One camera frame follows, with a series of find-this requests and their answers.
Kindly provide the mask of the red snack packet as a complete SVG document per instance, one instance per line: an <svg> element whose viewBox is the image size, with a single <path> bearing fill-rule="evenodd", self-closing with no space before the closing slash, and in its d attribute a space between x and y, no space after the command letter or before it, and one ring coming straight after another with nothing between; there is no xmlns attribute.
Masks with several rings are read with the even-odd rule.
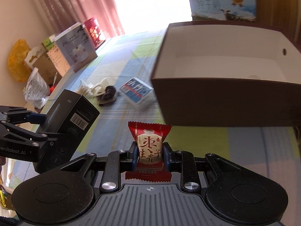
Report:
<svg viewBox="0 0 301 226"><path fill-rule="evenodd" d="M172 126L130 121L128 128L137 143L138 158L135 171L127 171L125 179L145 182L170 182L172 174L163 162L163 141Z"/></svg>

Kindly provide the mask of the black rectangular product box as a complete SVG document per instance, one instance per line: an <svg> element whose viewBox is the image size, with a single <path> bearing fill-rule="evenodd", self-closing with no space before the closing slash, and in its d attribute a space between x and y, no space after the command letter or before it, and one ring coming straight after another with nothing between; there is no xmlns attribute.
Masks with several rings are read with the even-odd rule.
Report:
<svg viewBox="0 0 301 226"><path fill-rule="evenodd" d="M33 164L35 171L44 173L70 161L99 114L86 97L63 90L37 130L49 141L42 147L41 159Z"/></svg>

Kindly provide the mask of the dark purple velvet scrunchie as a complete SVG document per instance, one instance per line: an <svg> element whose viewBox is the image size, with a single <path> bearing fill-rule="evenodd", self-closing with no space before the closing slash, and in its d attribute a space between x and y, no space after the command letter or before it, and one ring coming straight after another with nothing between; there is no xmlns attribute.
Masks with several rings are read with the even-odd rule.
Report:
<svg viewBox="0 0 301 226"><path fill-rule="evenodd" d="M104 106L113 103L117 99L117 90L114 86L107 86L105 93L97 97L99 106Z"/></svg>

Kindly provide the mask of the cream hair claw clip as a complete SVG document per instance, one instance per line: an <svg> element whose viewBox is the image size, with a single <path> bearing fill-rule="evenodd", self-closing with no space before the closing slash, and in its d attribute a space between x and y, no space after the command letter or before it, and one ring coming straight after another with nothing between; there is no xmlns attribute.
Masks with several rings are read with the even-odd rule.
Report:
<svg viewBox="0 0 301 226"><path fill-rule="evenodd" d="M102 79L96 85L91 88L91 93L93 97L98 97L106 92L106 88L109 86L107 78Z"/></svg>

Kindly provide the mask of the cotton swabs bag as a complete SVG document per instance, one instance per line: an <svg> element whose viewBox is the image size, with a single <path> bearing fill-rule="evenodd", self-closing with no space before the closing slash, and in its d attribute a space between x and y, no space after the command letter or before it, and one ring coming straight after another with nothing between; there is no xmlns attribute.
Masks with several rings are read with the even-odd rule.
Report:
<svg viewBox="0 0 301 226"><path fill-rule="evenodd" d="M84 80L80 80L79 87L75 92L87 97L93 96L94 85L91 83L87 84Z"/></svg>

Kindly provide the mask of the brown cardboard sorting box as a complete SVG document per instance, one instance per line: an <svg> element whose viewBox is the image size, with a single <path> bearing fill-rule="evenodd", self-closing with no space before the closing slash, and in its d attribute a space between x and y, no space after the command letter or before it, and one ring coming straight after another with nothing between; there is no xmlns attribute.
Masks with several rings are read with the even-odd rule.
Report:
<svg viewBox="0 0 301 226"><path fill-rule="evenodd" d="M300 125L300 45L272 27L170 24L150 78L167 124Z"/></svg>

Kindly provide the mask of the clear plastic bag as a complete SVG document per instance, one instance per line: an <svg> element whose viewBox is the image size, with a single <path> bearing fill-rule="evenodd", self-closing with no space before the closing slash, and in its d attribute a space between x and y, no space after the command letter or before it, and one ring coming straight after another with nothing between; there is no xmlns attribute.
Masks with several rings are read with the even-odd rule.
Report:
<svg viewBox="0 0 301 226"><path fill-rule="evenodd" d="M42 109L48 101L50 88L38 72L38 68L32 70L23 93L25 101L37 109Z"/></svg>

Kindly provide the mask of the brown cardboard carton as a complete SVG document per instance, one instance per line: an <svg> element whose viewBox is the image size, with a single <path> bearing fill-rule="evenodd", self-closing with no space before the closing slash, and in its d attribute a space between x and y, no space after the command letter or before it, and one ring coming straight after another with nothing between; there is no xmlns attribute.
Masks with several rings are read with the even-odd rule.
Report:
<svg viewBox="0 0 301 226"><path fill-rule="evenodd" d="M53 43L45 48L43 44L30 50L25 63L31 69L38 68L38 73L48 85L59 83L61 78L70 69L60 49Z"/></svg>

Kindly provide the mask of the yellow plastic bag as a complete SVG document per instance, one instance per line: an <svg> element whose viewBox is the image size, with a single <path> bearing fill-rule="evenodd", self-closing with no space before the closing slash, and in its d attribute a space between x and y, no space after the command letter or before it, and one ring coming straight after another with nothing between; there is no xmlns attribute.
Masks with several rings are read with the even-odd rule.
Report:
<svg viewBox="0 0 301 226"><path fill-rule="evenodd" d="M25 62L30 50L26 40L19 39L15 42L10 51L7 66L11 76L16 82L26 82L32 72L31 68Z"/></svg>

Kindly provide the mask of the plaid tablecloth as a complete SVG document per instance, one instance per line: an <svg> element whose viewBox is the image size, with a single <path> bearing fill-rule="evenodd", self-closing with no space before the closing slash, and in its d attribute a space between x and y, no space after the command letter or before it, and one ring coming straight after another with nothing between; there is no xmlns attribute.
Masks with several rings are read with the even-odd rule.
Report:
<svg viewBox="0 0 301 226"><path fill-rule="evenodd" d="M80 84L96 84L106 79L120 88L132 78L149 84L151 71L163 39L162 32L123 35L105 41L97 58L74 73L69 71L42 109L47 113L64 89L77 91ZM155 99L145 107L134 107L121 94L103 107L95 97L91 103L100 112L75 152L106 156L114 150L128 149L132 135L129 121L162 123ZM300 149L292 128L206 128L173 126L167 141L174 150L187 150L201 157L216 153L281 184L290 196L300 194Z"/></svg>

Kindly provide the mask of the white humidifier box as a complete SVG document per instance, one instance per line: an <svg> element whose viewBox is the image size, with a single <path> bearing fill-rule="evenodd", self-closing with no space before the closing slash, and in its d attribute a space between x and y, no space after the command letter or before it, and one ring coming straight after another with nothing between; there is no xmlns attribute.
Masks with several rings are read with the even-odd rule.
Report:
<svg viewBox="0 0 301 226"><path fill-rule="evenodd" d="M75 73L97 58L95 48L80 22L55 36L54 42Z"/></svg>

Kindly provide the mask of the red gift box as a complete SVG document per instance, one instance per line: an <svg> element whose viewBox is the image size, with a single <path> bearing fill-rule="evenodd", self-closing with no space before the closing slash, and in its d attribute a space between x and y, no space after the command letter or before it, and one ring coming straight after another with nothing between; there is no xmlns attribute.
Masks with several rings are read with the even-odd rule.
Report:
<svg viewBox="0 0 301 226"><path fill-rule="evenodd" d="M85 21L83 23L83 28L95 49L98 49L105 42L106 37L95 16Z"/></svg>

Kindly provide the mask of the pink curtain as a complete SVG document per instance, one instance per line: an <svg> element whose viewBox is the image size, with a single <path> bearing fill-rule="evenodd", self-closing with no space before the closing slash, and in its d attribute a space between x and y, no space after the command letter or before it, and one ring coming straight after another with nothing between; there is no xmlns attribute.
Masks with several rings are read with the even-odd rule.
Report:
<svg viewBox="0 0 301 226"><path fill-rule="evenodd" d="M107 38L123 35L114 0L38 0L52 29L59 34L95 17Z"/></svg>

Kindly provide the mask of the blue milk carton box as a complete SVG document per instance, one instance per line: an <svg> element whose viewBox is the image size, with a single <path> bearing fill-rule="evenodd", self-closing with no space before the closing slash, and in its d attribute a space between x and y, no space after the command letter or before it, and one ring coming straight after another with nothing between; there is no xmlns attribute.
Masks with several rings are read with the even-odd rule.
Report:
<svg viewBox="0 0 301 226"><path fill-rule="evenodd" d="M194 21L256 21L256 0L189 0Z"/></svg>

